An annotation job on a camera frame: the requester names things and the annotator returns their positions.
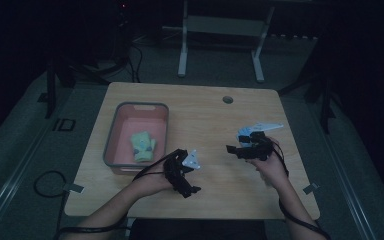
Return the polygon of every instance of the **pink plastic container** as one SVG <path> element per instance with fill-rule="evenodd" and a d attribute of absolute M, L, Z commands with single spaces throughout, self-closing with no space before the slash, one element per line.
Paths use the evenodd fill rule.
<path fill-rule="evenodd" d="M 165 155 L 168 107 L 162 103 L 124 102 L 115 112 L 104 151 L 104 162 L 115 174 L 137 173 Z M 147 131 L 156 140 L 153 160 L 134 160 L 130 137 Z"/>

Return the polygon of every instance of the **gray floor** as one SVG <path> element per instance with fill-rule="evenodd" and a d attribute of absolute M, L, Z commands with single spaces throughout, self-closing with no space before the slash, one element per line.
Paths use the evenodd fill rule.
<path fill-rule="evenodd" d="M 137 40 L 143 52 L 141 81 L 279 90 L 297 78 L 315 44 L 306 39 L 267 39 L 261 56 L 266 82 L 261 84 L 255 81 L 246 41 L 240 42 L 240 48 L 226 48 L 231 42 L 217 39 L 210 44 L 205 36 L 195 37 L 184 78 L 177 77 L 178 35 L 167 37 L 159 46 L 149 45 L 152 41 L 146 38 Z M 139 62 L 138 51 L 132 49 L 131 57 L 134 64 Z M 129 82 L 129 72 L 125 69 L 106 77 Z M 320 186 L 315 191 L 320 225 L 332 239 L 384 239 L 384 187 L 370 157 L 349 119 L 334 104 L 331 134 L 323 133 L 318 124 L 319 104 L 303 100 L 306 87 L 281 100 L 310 182 Z M 61 171 L 68 182 L 74 180 L 106 87 L 85 79 L 74 89 L 58 87 L 58 107 L 51 119 L 44 119 L 46 105 L 37 102 L 45 90 L 46 78 L 42 76 L 0 128 L 0 196 L 5 196 L 0 198 L 0 239 L 52 238 L 60 199 L 35 194 L 34 180 L 48 170 Z M 74 130 L 53 130 L 58 118 L 75 119 Z M 45 183 L 50 192 L 61 185 L 57 177 Z M 64 215 L 62 226 L 73 226 L 80 219 Z M 289 239 L 282 221 L 268 220 L 266 227 L 269 239 Z"/>

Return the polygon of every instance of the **table leg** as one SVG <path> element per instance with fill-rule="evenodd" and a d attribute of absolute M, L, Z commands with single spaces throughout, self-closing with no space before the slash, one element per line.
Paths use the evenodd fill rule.
<path fill-rule="evenodd" d="M 183 1 L 183 28 L 182 28 L 182 50 L 180 52 L 179 70 L 177 75 L 184 77 L 186 75 L 186 63 L 188 59 L 188 46 L 187 46 L 187 35 L 188 35 L 188 1 Z"/>
<path fill-rule="evenodd" d="M 261 68 L 260 54 L 261 49 L 263 48 L 264 40 L 267 37 L 267 32 L 269 30 L 270 22 L 273 17 L 274 7 L 270 7 L 269 14 L 267 15 L 264 26 L 261 30 L 260 41 L 258 42 L 255 50 L 251 51 L 252 63 L 254 64 L 255 77 L 257 82 L 264 82 L 263 70 Z"/>

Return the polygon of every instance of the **dark background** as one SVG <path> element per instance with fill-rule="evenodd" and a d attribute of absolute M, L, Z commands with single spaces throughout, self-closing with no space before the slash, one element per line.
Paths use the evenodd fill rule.
<path fill-rule="evenodd" d="M 190 11 L 204 15 L 260 14 L 254 7 L 258 2 L 196 2 Z M 270 34 L 319 39 L 305 71 L 333 76 L 334 93 L 384 182 L 384 1 L 270 4 L 276 6 Z M 181 26 L 182 8 L 180 0 L 0 0 L 0 125 L 27 86 L 45 71 L 50 56 L 62 53 L 94 65 L 99 58 L 114 57 L 106 39 L 120 23 L 127 21 L 158 38 L 161 26 Z M 126 51 L 119 54 L 128 55 Z"/>

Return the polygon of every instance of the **person's left hand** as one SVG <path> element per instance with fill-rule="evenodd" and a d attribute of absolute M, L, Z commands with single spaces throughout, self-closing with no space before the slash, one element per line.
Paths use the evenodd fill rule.
<path fill-rule="evenodd" d="M 173 188 L 171 183 L 165 178 L 164 161 L 149 169 L 145 175 L 130 183 L 138 197 L 146 197 L 160 191 Z"/>

